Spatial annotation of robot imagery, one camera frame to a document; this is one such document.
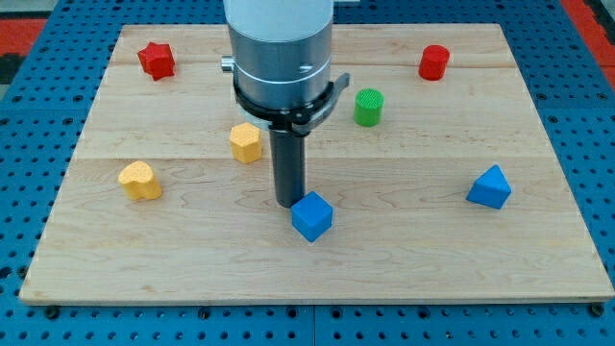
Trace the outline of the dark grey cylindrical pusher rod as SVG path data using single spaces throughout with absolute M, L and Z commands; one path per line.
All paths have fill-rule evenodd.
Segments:
M 305 195 L 305 140 L 286 131 L 270 132 L 277 202 L 291 208 Z

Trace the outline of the black clamp ring mount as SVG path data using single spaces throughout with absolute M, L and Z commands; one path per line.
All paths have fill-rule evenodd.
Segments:
M 333 112 L 342 91 L 350 85 L 350 74 L 343 73 L 314 100 L 294 109 L 268 109 L 255 104 L 234 83 L 235 102 L 247 122 L 263 131 L 286 131 L 307 136 Z

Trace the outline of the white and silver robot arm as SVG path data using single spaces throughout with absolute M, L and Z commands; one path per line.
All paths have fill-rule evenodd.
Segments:
M 305 138 L 332 113 L 350 76 L 331 78 L 333 1 L 224 0 L 236 103 L 268 132 L 278 203 L 305 195 Z

